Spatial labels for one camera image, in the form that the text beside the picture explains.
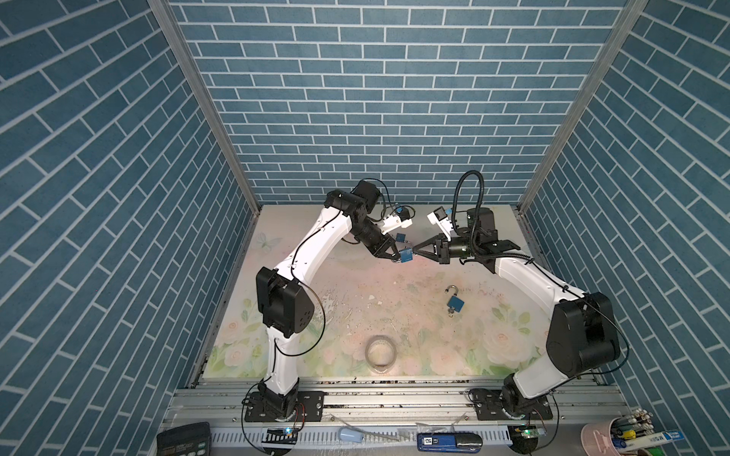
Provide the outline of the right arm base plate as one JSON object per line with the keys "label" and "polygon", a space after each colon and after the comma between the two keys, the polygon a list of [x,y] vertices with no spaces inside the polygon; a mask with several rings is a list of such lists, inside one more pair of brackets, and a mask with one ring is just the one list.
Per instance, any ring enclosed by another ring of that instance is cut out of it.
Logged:
{"label": "right arm base plate", "polygon": [[526,420],[532,417],[548,421],[553,418],[546,394],[526,399],[516,389],[470,389],[467,399],[479,421]]}

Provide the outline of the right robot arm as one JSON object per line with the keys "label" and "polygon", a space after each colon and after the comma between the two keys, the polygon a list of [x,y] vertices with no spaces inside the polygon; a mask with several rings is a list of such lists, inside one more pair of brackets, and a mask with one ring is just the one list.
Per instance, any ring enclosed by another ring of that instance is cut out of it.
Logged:
{"label": "right robot arm", "polygon": [[472,389],[469,399],[476,412],[486,412],[495,419],[521,420],[547,406],[555,389],[600,368],[620,355],[629,353],[628,342],[614,320],[613,305],[601,293],[589,294],[572,287],[541,267],[534,258],[521,253],[508,239],[499,239],[494,215],[484,208],[485,180],[470,170],[467,178],[477,180],[477,201],[467,212],[467,223],[458,225],[458,204],[451,209],[435,209],[429,222],[440,229],[435,235],[414,245],[415,255],[439,264],[458,260],[476,263],[492,274],[515,285],[549,317],[546,349],[528,368],[509,374],[498,396],[483,400],[483,391]]}

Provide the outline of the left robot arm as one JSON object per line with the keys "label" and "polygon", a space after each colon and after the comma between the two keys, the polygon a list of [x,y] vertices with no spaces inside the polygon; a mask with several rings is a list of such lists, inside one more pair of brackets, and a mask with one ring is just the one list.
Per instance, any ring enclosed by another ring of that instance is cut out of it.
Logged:
{"label": "left robot arm", "polygon": [[374,258],[400,260],[392,232],[411,226],[414,211],[394,207],[375,220],[370,214],[380,197],[368,180],[361,180],[351,191],[329,192],[302,241],[276,267],[258,271],[257,303],[266,327],[268,365],[255,397],[266,418],[284,420],[298,410],[297,363],[308,353],[298,348],[298,342],[315,315],[315,306],[322,304],[311,282],[336,245],[351,234]]}

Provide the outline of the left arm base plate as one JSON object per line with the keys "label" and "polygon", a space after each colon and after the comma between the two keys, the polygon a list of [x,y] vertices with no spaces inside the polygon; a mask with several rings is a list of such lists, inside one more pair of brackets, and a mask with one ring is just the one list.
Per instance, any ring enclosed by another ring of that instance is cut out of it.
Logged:
{"label": "left arm base plate", "polygon": [[285,396],[253,391],[245,399],[243,420],[246,423],[316,423],[321,421],[323,402],[323,391],[298,391]]}

